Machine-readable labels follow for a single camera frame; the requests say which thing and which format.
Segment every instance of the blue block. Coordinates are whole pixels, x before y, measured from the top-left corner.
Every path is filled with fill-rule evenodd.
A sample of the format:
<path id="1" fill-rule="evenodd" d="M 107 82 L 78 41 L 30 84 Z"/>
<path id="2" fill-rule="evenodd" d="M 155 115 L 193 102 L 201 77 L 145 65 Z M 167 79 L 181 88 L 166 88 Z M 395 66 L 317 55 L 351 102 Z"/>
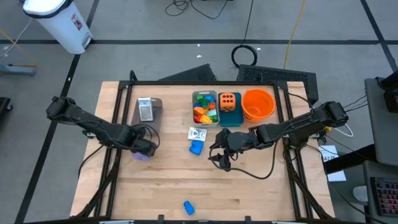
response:
<path id="1" fill-rule="evenodd" d="M 215 103 L 216 102 L 216 100 L 212 96 L 205 96 L 205 100 L 207 100 L 207 102 L 209 102 L 209 103 Z"/>
<path id="2" fill-rule="evenodd" d="M 195 108 L 195 107 L 202 107 L 202 105 L 201 105 L 201 103 L 195 103 L 194 105 L 193 105 L 193 107 Z"/>
<path id="3" fill-rule="evenodd" d="M 188 215 L 192 215 L 195 213 L 195 209 L 193 208 L 193 206 L 191 205 L 191 203 L 189 201 L 184 202 L 184 208 L 185 208 L 185 211 L 187 211 Z"/>
<path id="4" fill-rule="evenodd" d="M 192 153 L 194 153 L 196 155 L 200 155 L 202 148 L 203 148 L 203 142 L 197 141 L 197 140 L 193 140 L 192 141 L 192 146 L 189 147 L 189 151 L 191 151 Z"/>

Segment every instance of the dice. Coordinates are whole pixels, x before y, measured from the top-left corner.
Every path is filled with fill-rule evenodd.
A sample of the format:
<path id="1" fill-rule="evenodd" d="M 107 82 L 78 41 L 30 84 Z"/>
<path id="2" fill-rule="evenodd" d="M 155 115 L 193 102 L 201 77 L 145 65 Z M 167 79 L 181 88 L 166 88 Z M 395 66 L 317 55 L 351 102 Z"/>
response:
<path id="1" fill-rule="evenodd" d="M 220 111 L 232 112 L 235 110 L 236 99 L 233 93 L 222 93 L 220 95 Z"/>

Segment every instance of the white trash can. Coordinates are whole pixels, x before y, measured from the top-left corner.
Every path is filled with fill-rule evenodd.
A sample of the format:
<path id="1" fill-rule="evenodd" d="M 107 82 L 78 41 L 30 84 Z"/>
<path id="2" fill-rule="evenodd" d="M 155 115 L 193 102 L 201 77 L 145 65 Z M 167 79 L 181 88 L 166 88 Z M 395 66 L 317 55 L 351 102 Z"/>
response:
<path id="1" fill-rule="evenodd" d="M 82 54 L 93 38 L 73 0 L 26 0 L 24 12 L 71 54 Z"/>

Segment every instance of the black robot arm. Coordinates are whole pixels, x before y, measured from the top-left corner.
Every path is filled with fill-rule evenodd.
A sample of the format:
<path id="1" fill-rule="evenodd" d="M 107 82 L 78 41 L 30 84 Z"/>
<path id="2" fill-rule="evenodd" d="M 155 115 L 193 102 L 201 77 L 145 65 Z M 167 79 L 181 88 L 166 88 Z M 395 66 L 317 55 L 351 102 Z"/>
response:
<path id="1" fill-rule="evenodd" d="M 109 123 L 82 110 L 71 98 L 53 97 L 46 113 L 47 118 L 52 121 L 75 124 L 95 134 L 99 143 L 104 146 L 128 149 L 145 156 L 153 156 L 155 153 L 156 145 L 144 139 L 146 133 L 144 126 Z"/>
<path id="2" fill-rule="evenodd" d="M 329 126 L 332 128 L 343 126 L 348 120 L 340 103 L 326 102 L 312 109 L 311 112 L 285 121 L 280 124 L 264 124 L 249 128 L 248 133 L 231 133 L 224 128 L 216 135 L 216 142 L 210 149 L 223 148 L 224 155 L 216 155 L 209 159 L 220 162 L 220 167 L 231 167 L 229 156 L 242 153 L 249 149 L 264 149 L 271 147 L 283 135 L 289 135 L 290 145 L 303 147 L 308 138 Z"/>

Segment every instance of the concrete floor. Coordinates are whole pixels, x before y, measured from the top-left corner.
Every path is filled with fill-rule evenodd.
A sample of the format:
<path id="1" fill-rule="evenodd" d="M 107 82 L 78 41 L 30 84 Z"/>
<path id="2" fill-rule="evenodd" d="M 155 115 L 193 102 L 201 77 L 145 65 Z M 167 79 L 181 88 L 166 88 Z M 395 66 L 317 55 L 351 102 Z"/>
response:
<path id="1" fill-rule="evenodd" d="M 87 19 L 96 0 L 75 0 Z M 125 1 L 100 0 L 91 31 L 96 40 L 153 40 L 152 44 L 93 44 L 81 55 L 68 96 L 84 109 L 94 112 L 101 82 L 125 80 L 133 69 L 138 79 L 157 80 L 183 70 L 209 63 L 220 80 L 235 80 L 238 70 L 230 61 L 236 44 L 203 44 L 200 40 L 242 39 L 246 28 L 250 1 L 229 2 L 222 15 L 209 20 L 192 8 L 181 16 L 169 17 L 165 7 L 172 0 Z M 395 0 L 367 0 L 370 10 L 386 40 L 398 40 L 398 18 Z M 216 15 L 222 0 L 195 1 L 197 8 Z M 300 11 L 301 1 L 254 1 L 247 39 L 287 40 Z M 29 18 L 19 1 L 0 3 L 0 29 L 15 38 Z M 21 47 L 34 56 L 39 65 L 36 77 L 0 75 L 0 96 L 10 97 L 14 110 L 0 129 L 0 217 L 3 223 L 14 223 L 27 190 L 35 164 L 44 143 L 50 121 L 45 109 L 54 95 L 59 95 L 70 72 L 74 55 L 60 45 L 24 44 L 29 40 L 52 40 L 40 24 L 33 21 L 21 38 Z M 178 44 L 181 40 L 198 40 Z M 360 0 L 307 0 L 296 40 L 377 40 Z M 9 45 L 0 36 L 0 52 Z M 159 44 L 156 40 L 176 40 Z M 251 44 L 258 51 L 257 65 L 282 68 L 286 45 Z M 388 45 L 393 57 L 398 46 Z M 251 63 L 252 56 L 238 51 L 237 61 Z M 32 63 L 18 50 L 1 63 Z M 380 44 L 308 44 L 293 45 L 287 68 L 315 72 L 320 101 L 335 100 L 343 105 L 364 95 L 363 80 L 385 77 L 392 68 Z M 340 133 L 330 135 L 341 143 L 358 149 L 373 142 L 369 113 L 366 108 L 349 114 L 353 138 Z M 57 126 L 45 160 L 25 222 L 67 218 L 75 193 L 78 166 L 83 160 L 86 137 L 71 126 Z M 349 152 L 337 145 L 341 152 Z M 353 186 L 361 169 L 347 170 L 348 181 L 336 184 L 338 189 Z M 349 208 L 332 194 L 338 218 L 364 221 L 361 214 Z"/>

